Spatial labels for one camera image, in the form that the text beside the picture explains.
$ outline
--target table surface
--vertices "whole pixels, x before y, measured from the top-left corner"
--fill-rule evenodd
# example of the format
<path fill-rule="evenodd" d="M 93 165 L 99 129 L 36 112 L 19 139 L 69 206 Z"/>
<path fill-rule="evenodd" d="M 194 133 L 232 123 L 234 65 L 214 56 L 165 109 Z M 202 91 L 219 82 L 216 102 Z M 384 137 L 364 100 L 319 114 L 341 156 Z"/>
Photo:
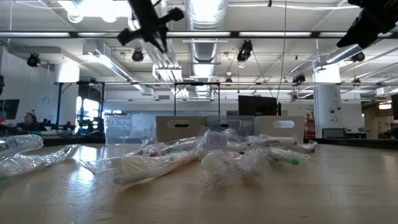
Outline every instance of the table surface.
<path fill-rule="evenodd" d="M 42 149 L 47 153 L 59 147 Z M 75 159 L 128 149 L 82 147 Z M 204 189 L 200 162 L 130 187 L 106 186 L 70 159 L 0 182 L 1 223 L 396 223 L 398 151 L 322 145 L 265 184 Z"/>

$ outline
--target wooden table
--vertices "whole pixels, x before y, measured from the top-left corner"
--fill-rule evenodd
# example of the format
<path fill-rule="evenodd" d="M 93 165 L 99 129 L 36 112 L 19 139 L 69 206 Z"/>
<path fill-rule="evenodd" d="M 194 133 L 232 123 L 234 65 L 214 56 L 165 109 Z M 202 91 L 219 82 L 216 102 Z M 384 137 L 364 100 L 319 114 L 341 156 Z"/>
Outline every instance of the wooden table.
<path fill-rule="evenodd" d="M 76 156 L 125 152 L 91 146 Z M 265 185 L 212 190 L 201 186 L 199 162 L 118 188 L 69 160 L 0 182 L 0 223 L 397 223 L 398 151 L 323 145 L 312 156 Z"/>

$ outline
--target ceiling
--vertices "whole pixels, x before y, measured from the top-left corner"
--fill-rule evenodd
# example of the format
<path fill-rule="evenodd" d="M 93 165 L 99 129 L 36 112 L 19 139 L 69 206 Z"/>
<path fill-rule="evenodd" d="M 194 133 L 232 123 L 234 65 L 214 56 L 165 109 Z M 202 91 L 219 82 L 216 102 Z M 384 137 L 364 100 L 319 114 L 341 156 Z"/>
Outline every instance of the ceiling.
<path fill-rule="evenodd" d="M 168 0 L 169 6 L 184 7 L 184 0 Z M 224 22 L 224 30 L 261 30 L 261 31 L 283 31 L 285 22 L 285 9 L 283 7 L 235 7 L 238 4 L 246 4 L 253 1 L 230 0 Z M 283 5 L 284 1 L 273 0 L 274 5 Z M 335 0 L 293 0 L 288 1 L 287 5 L 302 7 L 328 7 L 328 6 L 349 6 L 345 1 Z M 78 31 L 114 31 L 123 30 L 127 27 L 127 18 L 120 17 L 114 23 L 106 23 L 99 17 L 86 17 L 78 24 L 68 21 L 67 12 L 59 8 L 60 5 L 55 1 L 4 1 L 0 0 L 0 30 L 78 30 Z M 360 10 L 339 9 L 327 11 L 314 10 L 286 10 L 286 30 L 294 31 L 345 31 L 353 23 Z M 173 22 L 172 30 L 186 30 L 186 21 Z M 285 49 L 283 39 L 253 39 L 254 54 L 250 57 L 246 67 L 238 68 L 238 63 L 234 60 L 236 52 L 242 45 L 243 39 L 226 39 L 226 43 L 219 44 L 217 56 L 218 64 L 215 65 L 214 78 L 212 81 L 223 82 L 226 72 L 232 73 L 234 82 L 279 82 L 281 77 L 287 75 L 291 69 L 302 63 L 304 60 L 312 58 L 314 55 L 325 55 L 337 50 L 338 39 L 319 39 L 318 49 L 315 39 L 287 39 Z M 152 61 L 144 52 L 143 62 L 133 62 L 131 55 L 136 47 L 140 47 L 138 40 L 132 41 L 127 46 L 121 46 L 116 39 L 104 39 L 104 42 L 111 48 L 112 56 L 123 67 L 129 70 L 137 81 L 154 82 L 152 76 Z M 81 63 L 86 63 L 83 69 L 83 76 L 91 76 L 97 80 L 117 81 L 117 76 L 106 67 L 98 63 L 88 63 L 87 57 L 83 55 L 82 39 L 12 39 L 11 45 L 18 46 L 55 46 L 60 47 L 65 52 L 74 55 Z M 182 39 L 172 41 L 175 56 L 182 66 L 182 76 L 189 78 L 192 76 L 192 59 L 190 58 L 190 46 L 183 43 Z M 353 65 L 351 62 L 340 62 L 340 74 L 342 81 L 350 81 L 354 75 L 359 76 L 365 73 L 377 71 L 398 61 L 398 40 L 382 40 L 377 44 L 365 49 L 366 63 L 360 66 Z M 48 59 L 50 63 L 61 63 L 59 57 Z M 388 73 L 362 80 L 362 82 L 396 82 L 397 71 L 392 70 Z M 307 81 L 312 80 L 312 71 L 306 71 Z M 267 88 L 266 86 L 252 86 L 252 88 Z"/>

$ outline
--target person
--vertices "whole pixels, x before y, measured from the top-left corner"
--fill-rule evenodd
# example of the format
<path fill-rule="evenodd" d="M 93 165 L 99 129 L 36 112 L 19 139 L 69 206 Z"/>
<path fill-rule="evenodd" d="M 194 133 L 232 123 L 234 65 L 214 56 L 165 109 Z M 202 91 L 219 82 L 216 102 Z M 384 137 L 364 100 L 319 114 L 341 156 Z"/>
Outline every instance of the person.
<path fill-rule="evenodd" d="M 16 128 L 21 133 L 28 133 L 29 131 L 41 131 L 36 116 L 32 113 L 25 113 L 23 122 L 17 123 Z"/>

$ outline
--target desk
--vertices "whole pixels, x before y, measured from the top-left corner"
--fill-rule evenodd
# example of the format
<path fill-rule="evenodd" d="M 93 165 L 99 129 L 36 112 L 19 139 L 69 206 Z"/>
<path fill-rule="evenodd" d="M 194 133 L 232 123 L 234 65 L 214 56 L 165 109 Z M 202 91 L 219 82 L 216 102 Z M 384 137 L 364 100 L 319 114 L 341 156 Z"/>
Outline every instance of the desk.
<path fill-rule="evenodd" d="M 90 146 L 76 156 L 128 151 Z M 278 168 L 266 185 L 217 190 L 202 188 L 199 161 L 120 189 L 69 160 L 2 180 L 1 223 L 396 223 L 398 152 L 322 145 L 312 156 L 305 166 Z"/>

